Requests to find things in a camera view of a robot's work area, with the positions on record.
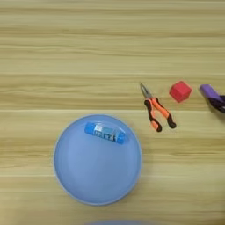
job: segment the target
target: blue plate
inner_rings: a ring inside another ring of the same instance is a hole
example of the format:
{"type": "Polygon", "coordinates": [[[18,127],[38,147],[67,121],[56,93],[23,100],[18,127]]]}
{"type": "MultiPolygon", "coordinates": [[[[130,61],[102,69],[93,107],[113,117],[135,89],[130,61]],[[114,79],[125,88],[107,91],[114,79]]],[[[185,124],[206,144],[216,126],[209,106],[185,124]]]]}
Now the blue plate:
{"type": "Polygon", "coordinates": [[[71,123],[54,150],[54,170],[63,189],[83,203],[101,206],[127,195],[142,166],[142,150],[134,132],[107,115],[90,115],[71,123]],[[123,144],[86,134],[87,122],[100,122],[126,134],[123,144]]]}

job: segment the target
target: plate rim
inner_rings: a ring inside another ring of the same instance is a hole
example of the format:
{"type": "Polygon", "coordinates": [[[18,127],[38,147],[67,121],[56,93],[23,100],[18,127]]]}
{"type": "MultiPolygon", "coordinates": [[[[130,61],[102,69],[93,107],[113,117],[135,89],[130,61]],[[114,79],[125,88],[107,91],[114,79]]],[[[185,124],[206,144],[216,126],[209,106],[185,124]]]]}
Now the plate rim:
{"type": "Polygon", "coordinates": [[[81,202],[81,203],[84,203],[86,205],[91,205],[91,206],[97,206],[97,207],[101,207],[101,206],[105,206],[105,205],[110,205],[112,203],[115,203],[123,198],[125,198],[135,187],[135,185],[137,184],[138,182],[138,179],[141,175],[141,170],[142,170],[142,146],[137,138],[137,135],[136,133],[134,132],[134,130],[127,125],[127,123],[125,123],[124,121],[118,119],[117,117],[115,116],[111,116],[111,115],[108,115],[108,114],[103,114],[103,113],[97,113],[97,114],[88,114],[88,115],[85,115],[85,116],[82,116],[82,117],[79,117],[78,119],[76,120],[73,120],[71,121],[61,132],[60,132],[60,135],[57,137],[57,140],[55,142],[55,145],[54,145],[54,156],[53,156],[53,165],[54,165],[54,174],[56,176],[56,179],[58,181],[58,183],[60,184],[61,188],[64,190],[65,193],[68,194],[68,196],[70,196],[72,199],[74,200],[77,200],[78,202],[81,202]],[[79,199],[78,197],[74,196],[72,193],[70,193],[65,187],[64,185],[62,184],[61,180],[59,179],[59,176],[58,176],[58,173],[57,173],[57,169],[56,169],[56,166],[55,166],[55,152],[56,152],[56,147],[58,145],[58,142],[59,140],[61,139],[62,135],[64,134],[64,132],[74,123],[76,123],[77,121],[79,120],[83,120],[85,118],[88,118],[88,117],[91,117],[91,116],[106,116],[106,117],[111,117],[113,119],[116,119],[118,121],[120,121],[121,123],[123,123],[126,127],[128,127],[128,129],[131,130],[131,132],[133,133],[136,141],[137,141],[137,144],[138,144],[138,152],[139,152],[139,156],[140,156],[140,162],[139,162],[139,167],[137,168],[138,172],[137,172],[137,175],[136,177],[134,178],[134,182],[129,186],[129,188],[123,193],[121,194],[118,198],[116,198],[115,200],[109,200],[109,201],[106,201],[106,202],[103,202],[103,203],[94,203],[94,202],[89,202],[89,201],[86,201],[86,200],[81,200],[79,199]]]}

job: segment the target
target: red block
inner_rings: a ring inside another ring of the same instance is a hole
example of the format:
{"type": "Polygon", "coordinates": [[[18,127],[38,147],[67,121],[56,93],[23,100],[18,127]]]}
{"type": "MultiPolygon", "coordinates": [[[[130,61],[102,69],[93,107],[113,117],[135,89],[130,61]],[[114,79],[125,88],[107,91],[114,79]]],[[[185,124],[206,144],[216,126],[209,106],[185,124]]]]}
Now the red block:
{"type": "Polygon", "coordinates": [[[170,95],[177,101],[186,100],[192,92],[192,89],[183,81],[175,83],[171,87],[170,95]]]}

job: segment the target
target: purple handle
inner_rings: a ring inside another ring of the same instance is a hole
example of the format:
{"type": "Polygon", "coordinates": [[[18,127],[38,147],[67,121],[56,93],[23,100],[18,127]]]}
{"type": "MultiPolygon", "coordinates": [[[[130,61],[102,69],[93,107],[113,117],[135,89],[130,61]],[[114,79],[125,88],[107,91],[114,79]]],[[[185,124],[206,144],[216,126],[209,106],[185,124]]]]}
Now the purple handle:
{"type": "Polygon", "coordinates": [[[200,89],[202,90],[202,92],[205,94],[205,96],[207,98],[214,98],[217,99],[221,102],[223,102],[223,100],[221,99],[221,97],[218,95],[218,93],[212,88],[211,85],[209,84],[202,84],[200,86],[200,89]]]}

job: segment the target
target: orange pliers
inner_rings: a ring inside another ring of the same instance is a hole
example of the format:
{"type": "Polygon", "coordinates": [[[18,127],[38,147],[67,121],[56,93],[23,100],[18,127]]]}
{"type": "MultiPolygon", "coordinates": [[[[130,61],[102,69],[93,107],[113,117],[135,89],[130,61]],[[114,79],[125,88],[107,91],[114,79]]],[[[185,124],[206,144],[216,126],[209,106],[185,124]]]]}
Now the orange pliers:
{"type": "Polygon", "coordinates": [[[142,84],[140,83],[142,93],[145,97],[144,105],[147,107],[149,111],[149,119],[152,127],[157,131],[161,132],[162,131],[162,126],[161,124],[156,120],[155,117],[155,112],[153,110],[153,106],[167,119],[168,125],[171,128],[175,128],[177,125],[176,123],[172,120],[172,116],[167,111],[158,101],[158,98],[153,98],[149,90],[142,84]]]}

